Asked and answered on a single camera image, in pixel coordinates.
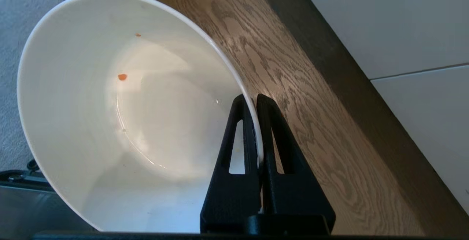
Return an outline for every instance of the wooden table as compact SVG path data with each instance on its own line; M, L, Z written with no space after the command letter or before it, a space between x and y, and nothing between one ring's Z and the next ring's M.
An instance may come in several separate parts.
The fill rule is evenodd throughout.
M469 218L309 0L158 0L283 111L335 209L333 234L468 235Z

